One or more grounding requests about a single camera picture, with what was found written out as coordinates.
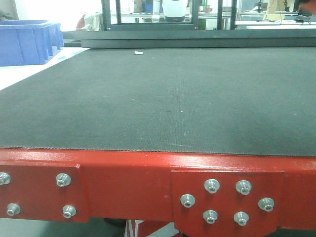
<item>workbench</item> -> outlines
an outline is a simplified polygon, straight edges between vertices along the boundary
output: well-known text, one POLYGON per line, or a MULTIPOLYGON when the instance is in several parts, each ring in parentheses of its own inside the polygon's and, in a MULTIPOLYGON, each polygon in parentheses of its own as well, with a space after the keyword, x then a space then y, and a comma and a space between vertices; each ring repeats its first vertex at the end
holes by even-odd
POLYGON ((316 49, 138 51, 90 49, 0 91, 0 172, 11 176, 0 193, 22 210, 9 217, 4 204, 0 217, 165 221, 191 237, 316 229, 316 49), (58 187, 59 173, 71 184, 58 187), (266 197, 271 212, 258 207, 266 197))

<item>blue plastic crate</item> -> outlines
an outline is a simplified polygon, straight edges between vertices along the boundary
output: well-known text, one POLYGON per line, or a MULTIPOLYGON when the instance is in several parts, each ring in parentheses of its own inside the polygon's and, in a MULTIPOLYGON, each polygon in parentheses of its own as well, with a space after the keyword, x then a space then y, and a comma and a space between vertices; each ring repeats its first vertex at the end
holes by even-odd
POLYGON ((0 66, 45 64, 63 46, 59 23, 0 21, 0 66))

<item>bolt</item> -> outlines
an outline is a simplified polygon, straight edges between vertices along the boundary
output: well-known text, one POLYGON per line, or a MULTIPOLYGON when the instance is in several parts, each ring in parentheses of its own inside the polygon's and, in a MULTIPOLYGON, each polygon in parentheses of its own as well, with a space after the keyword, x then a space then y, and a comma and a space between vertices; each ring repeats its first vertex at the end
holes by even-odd
POLYGON ((252 185, 247 180, 240 180, 236 183, 236 190, 242 195, 248 195, 251 191, 252 185))
POLYGON ((275 201, 272 198, 264 197, 258 202, 258 206, 260 207, 260 209, 266 212, 270 212, 275 206, 275 201))
POLYGON ((203 218, 208 224, 214 224, 218 215, 216 211, 208 210, 203 213, 203 218))
POLYGON ((184 194, 184 195, 181 196, 180 202, 186 208, 190 208, 190 207, 192 207, 195 204, 196 198, 193 195, 191 195, 191 194, 184 194))
POLYGON ((17 215, 21 212, 21 208, 18 204, 15 204, 15 203, 10 203, 8 205, 8 210, 6 211, 6 213, 9 215, 9 216, 14 216, 14 215, 17 215))
POLYGON ((204 188, 211 194, 216 193, 220 188, 220 183, 216 179, 208 179, 204 183, 204 188))
POLYGON ((249 220, 249 216, 246 212, 240 211, 234 215, 234 220, 240 225, 245 226, 249 220))
POLYGON ((68 174, 61 173, 56 176, 56 183, 59 187, 68 186, 70 185, 70 182, 71 178, 68 174))
POLYGON ((76 209, 71 205, 66 205, 63 207, 63 215, 67 219, 72 218, 76 213, 76 209))
POLYGON ((0 185, 9 184, 11 176, 8 173, 0 172, 0 185))

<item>red steel beam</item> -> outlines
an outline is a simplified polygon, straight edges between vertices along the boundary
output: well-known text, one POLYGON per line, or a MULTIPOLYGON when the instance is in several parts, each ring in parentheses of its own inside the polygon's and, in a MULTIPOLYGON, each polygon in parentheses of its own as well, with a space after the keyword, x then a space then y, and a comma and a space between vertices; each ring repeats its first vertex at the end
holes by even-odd
POLYGON ((66 221, 62 207, 73 205, 77 214, 68 221, 168 221, 192 237, 316 230, 315 158, 1 148, 0 172, 12 179, 0 187, 4 218, 66 221), (69 186, 56 185, 59 173, 71 176, 69 186), (216 194, 204 189, 209 178, 221 183, 216 194), (235 190, 241 179, 253 185, 247 196, 235 190), (186 193, 196 198, 192 208, 180 203, 186 193), (272 212, 259 209, 258 200, 264 197, 275 200, 272 212), (8 216, 9 203, 19 204, 21 213, 8 216), (213 225, 202 217, 208 209, 219 214, 213 225), (234 222, 237 211, 249 214, 246 226, 234 222))

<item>white wall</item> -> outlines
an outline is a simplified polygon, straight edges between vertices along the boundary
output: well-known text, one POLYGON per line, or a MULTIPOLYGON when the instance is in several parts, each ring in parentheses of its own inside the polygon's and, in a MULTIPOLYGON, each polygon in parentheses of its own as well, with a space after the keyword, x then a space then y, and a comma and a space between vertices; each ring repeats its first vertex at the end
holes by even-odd
POLYGON ((15 3, 20 20, 60 22, 62 31, 75 30, 85 12, 102 12, 101 0, 15 0, 15 3))

